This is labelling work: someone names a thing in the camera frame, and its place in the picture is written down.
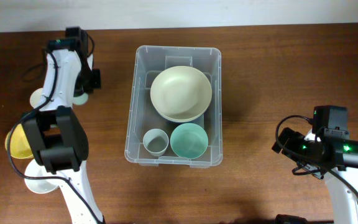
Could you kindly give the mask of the white bowl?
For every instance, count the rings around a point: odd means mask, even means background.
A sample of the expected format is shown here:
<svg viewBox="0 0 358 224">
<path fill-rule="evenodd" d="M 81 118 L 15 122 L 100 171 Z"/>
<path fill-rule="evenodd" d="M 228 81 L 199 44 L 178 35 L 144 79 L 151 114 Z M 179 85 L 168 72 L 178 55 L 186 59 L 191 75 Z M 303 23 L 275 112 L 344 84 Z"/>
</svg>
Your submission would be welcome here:
<svg viewBox="0 0 358 224">
<path fill-rule="evenodd" d="M 26 167 L 24 174 L 30 177 L 46 177 L 49 173 L 44 166 L 38 165 L 35 159 L 31 160 Z M 57 184 L 51 183 L 49 180 L 32 180 L 24 179 L 27 188 L 36 194 L 47 194 L 58 189 Z"/>
</svg>

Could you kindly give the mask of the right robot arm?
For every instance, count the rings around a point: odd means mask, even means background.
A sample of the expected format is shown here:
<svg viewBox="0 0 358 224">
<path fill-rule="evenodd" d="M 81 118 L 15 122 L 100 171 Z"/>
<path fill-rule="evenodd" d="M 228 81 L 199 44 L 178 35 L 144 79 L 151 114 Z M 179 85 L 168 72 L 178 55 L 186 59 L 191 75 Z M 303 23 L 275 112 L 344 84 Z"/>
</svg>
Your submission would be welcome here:
<svg viewBox="0 0 358 224">
<path fill-rule="evenodd" d="M 304 120 L 311 125 L 307 134 L 277 125 L 272 150 L 295 162 L 293 175 L 324 181 L 334 223 L 358 223 L 358 141 L 350 139 L 347 108 L 315 106 Z"/>
</svg>

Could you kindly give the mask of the mint green cup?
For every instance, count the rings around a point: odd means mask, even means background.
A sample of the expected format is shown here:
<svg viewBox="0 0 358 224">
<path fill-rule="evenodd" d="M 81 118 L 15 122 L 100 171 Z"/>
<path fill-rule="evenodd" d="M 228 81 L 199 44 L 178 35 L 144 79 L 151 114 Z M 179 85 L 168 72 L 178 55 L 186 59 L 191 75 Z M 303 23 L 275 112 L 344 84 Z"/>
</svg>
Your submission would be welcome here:
<svg viewBox="0 0 358 224">
<path fill-rule="evenodd" d="M 73 97 L 73 104 L 74 105 L 83 105 L 88 101 L 89 95 L 87 93 L 83 93 L 80 96 Z"/>
</svg>

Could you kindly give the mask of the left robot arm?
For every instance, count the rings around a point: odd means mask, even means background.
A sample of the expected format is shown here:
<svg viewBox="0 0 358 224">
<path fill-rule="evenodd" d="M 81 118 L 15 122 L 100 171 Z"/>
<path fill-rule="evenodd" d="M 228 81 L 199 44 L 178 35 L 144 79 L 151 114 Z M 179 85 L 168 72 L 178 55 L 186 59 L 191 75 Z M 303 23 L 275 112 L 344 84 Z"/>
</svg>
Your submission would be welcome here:
<svg viewBox="0 0 358 224">
<path fill-rule="evenodd" d="M 86 173 L 88 138 L 73 111 L 75 98 L 84 103 L 88 94 L 101 88 L 93 50 L 94 40 L 80 27 L 68 27 L 64 38 L 48 41 L 40 101 L 19 121 L 37 166 L 44 170 L 40 177 L 22 178 L 56 185 L 73 223 L 105 222 Z"/>
</svg>

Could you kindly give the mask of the beige bowl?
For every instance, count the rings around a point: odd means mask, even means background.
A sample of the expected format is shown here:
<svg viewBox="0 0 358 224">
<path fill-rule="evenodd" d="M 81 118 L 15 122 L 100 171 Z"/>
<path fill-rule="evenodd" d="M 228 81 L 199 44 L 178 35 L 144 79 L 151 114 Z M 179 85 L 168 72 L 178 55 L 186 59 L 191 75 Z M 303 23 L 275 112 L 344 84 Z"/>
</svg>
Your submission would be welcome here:
<svg viewBox="0 0 358 224">
<path fill-rule="evenodd" d="M 207 76 L 189 66 L 170 67 L 157 75 L 150 87 L 150 99 L 159 110 L 204 110 L 212 99 Z"/>
<path fill-rule="evenodd" d="M 173 121 L 176 123 L 185 123 L 185 122 L 193 121 L 193 120 L 199 118 L 201 115 L 203 115 L 205 112 L 207 112 L 208 108 L 205 108 L 204 110 L 193 110 L 193 109 L 159 110 L 158 108 L 156 108 L 155 110 L 161 117 L 163 117 L 169 121 Z"/>
</svg>

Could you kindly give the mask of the mint green bowl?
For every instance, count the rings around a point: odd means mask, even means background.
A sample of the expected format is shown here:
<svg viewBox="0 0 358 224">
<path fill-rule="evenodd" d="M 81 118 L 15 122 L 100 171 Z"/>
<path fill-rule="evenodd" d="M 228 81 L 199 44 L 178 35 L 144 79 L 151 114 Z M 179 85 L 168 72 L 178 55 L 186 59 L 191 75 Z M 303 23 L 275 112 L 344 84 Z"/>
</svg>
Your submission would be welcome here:
<svg viewBox="0 0 358 224">
<path fill-rule="evenodd" d="M 202 156 L 208 148 L 208 135 L 199 125 L 185 123 L 177 126 L 171 136 L 170 145 L 178 157 L 197 159 Z"/>
</svg>

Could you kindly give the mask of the beige cup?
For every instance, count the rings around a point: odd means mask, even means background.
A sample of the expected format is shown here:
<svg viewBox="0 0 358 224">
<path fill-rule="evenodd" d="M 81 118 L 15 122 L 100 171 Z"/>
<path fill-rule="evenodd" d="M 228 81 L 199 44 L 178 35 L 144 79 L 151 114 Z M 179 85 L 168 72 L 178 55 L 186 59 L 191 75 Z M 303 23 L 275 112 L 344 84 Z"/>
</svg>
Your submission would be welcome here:
<svg viewBox="0 0 358 224">
<path fill-rule="evenodd" d="M 39 88 L 37 90 L 35 90 L 29 99 L 30 105 L 33 108 L 38 107 L 39 105 L 41 105 L 44 102 L 44 96 L 43 96 L 43 88 Z"/>
</svg>

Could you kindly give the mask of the grey cup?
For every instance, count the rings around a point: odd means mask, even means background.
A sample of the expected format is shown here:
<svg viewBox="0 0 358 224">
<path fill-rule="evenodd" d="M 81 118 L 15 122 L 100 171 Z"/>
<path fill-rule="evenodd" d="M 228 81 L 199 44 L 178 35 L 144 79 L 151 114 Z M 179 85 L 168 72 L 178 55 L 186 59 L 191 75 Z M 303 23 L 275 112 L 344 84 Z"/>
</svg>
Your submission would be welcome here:
<svg viewBox="0 0 358 224">
<path fill-rule="evenodd" d="M 150 129 L 143 137 L 143 145 L 152 156 L 162 156 L 169 146 L 169 137 L 161 129 Z"/>
</svg>

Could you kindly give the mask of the yellow bowl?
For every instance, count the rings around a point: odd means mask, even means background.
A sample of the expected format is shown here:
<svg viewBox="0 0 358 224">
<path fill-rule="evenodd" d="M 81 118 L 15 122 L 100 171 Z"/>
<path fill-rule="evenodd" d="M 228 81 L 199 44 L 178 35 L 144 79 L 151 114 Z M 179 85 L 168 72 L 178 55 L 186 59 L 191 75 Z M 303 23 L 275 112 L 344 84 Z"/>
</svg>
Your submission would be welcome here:
<svg viewBox="0 0 358 224">
<path fill-rule="evenodd" d="M 11 156 L 15 159 L 33 158 L 32 150 L 21 124 L 18 124 L 11 134 Z"/>
</svg>

